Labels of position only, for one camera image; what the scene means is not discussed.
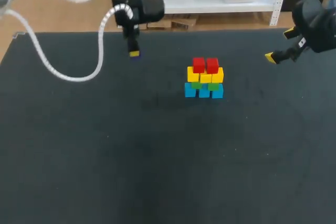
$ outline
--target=white cable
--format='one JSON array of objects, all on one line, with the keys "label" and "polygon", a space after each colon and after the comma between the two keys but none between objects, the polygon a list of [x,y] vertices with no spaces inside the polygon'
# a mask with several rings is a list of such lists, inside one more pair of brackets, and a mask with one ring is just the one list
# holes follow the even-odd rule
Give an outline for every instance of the white cable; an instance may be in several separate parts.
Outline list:
[{"label": "white cable", "polygon": [[62,74],[62,73],[58,72],[55,68],[52,67],[52,65],[48,61],[47,57],[43,53],[42,48],[41,48],[41,46],[38,42],[38,39],[37,39],[33,29],[29,25],[28,21],[23,16],[21,16],[19,13],[17,13],[14,10],[11,10],[11,9],[6,10],[5,14],[16,17],[23,24],[23,26],[26,28],[29,36],[31,37],[31,40],[33,41],[34,47],[36,48],[36,51],[37,51],[38,55],[40,56],[40,59],[41,59],[42,63],[53,75],[55,75],[56,77],[58,77],[60,79],[66,80],[66,81],[84,82],[84,81],[88,81],[88,80],[93,79],[94,77],[97,76],[97,74],[99,74],[99,72],[101,70],[101,67],[103,65],[103,58],[104,58],[103,36],[104,36],[105,25],[106,25],[107,21],[109,20],[109,18],[120,10],[125,11],[125,13],[127,14],[129,19],[133,18],[132,9],[131,9],[130,6],[128,6],[126,4],[116,5],[115,7],[111,8],[106,13],[105,17],[101,21],[101,24],[100,24],[100,27],[99,27],[99,32],[98,32],[98,64],[97,64],[97,67],[94,70],[94,72],[92,74],[88,75],[88,76],[85,76],[85,77],[70,77],[70,76],[66,76],[65,74]]}]

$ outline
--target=red block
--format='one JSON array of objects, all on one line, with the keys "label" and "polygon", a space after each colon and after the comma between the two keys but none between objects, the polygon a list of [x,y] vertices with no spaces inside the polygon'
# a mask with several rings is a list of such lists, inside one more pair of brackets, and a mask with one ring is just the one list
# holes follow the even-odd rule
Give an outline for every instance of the red block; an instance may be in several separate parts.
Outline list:
[{"label": "red block", "polygon": [[207,73],[218,73],[218,59],[217,58],[208,58],[206,59],[206,72]]},{"label": "red block", "polygon": [[205,60],[204,58],[194,58],[193,59],[194,73],[204,73],[205,71]]}]

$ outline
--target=black tablecloth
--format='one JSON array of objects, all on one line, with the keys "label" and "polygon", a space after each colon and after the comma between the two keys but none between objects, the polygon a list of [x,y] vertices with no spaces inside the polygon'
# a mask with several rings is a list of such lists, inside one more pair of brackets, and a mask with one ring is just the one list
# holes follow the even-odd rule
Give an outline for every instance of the black tablecloth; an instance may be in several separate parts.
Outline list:
[{"label": "black tablecloth", "polygon": [[[51,75],[27,35],[0,66],[0,223],[336,223],[335,51],[275,66],[282,30],[105,40],[86,83]],[[39,34],[60,72],[91,73],[96,33]],[[217,57],[226,100],[184,98]]]}]

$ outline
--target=toy block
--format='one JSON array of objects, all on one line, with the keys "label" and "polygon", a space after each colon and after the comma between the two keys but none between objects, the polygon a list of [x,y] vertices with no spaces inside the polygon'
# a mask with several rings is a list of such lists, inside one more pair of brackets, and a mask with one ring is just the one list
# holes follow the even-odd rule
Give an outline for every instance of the toy block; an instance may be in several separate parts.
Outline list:
[{"label": "toy block", "polygon": [[219,90],[219,83],[209,83],[208,84],[209,91],[217,91]]},{"label": "toy block", "polygon": [[209,98],[210,97],[210,91],[208,90],[208,84],[203,84],[199,92],[200,92],[198,94],[199,98]]},{"label": "toy block", "polygon": [[194,58],[193,59],[194,73],[204,73],[205,71],[205,60],[204,58]]},{"label": "toy block", "polygon": [[187,74],[188,74],[188,82],[198,82],[200,74],[194,73],[193,67],[187,68]]},{"label": "toy block", "polygon": [[217,58],[206,59],[206,72],[207,73],[218,73],[219,64]]},{"label": "toy block", "polygon": [[196,97],[196,89],[192,89],[189,82],[184,84],[184,95],[185,97]]},{"label": "toy block", "polygon": [[212,74],[209,74],[204,70],[204,73],[200,73],[200,83],[211,83]]},{"label": "toy block", "polygon": [[213,99],[222,99],[224,97],[224,88],[223,84],[219,84],[219,89],[217,91],[212,91]]},{"label": "toy block", "polygon": [[212,83],[222,83],[224,80],[224,71],[223,68],[218,69],[218,73],[212,75]]},{"label": "toy block", "polygon": [[201,89],[202,88],[202,84],[200,82],[192,82],[191,83],[191,87],[193,89]]},{"label": "toy block", "polygon": [[130,57],[139,57],[140,56],[140,51],[131,51],[130,52]]}]

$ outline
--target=green block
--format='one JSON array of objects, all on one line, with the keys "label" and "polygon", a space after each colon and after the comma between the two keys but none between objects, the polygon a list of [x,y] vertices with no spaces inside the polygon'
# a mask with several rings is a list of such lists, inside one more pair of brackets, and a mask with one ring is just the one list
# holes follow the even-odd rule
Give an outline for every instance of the green block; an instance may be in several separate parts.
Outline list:
[{"label": "green block", "polygon": [[199,82],[192,82],[191,83],[191,88],[192,89],[201,89],[202,88],[202,84]]},{"label": "green block", "polygon": [[209,91],[217,91],[219,90],[219,83],[209,83],[208,84]]}]

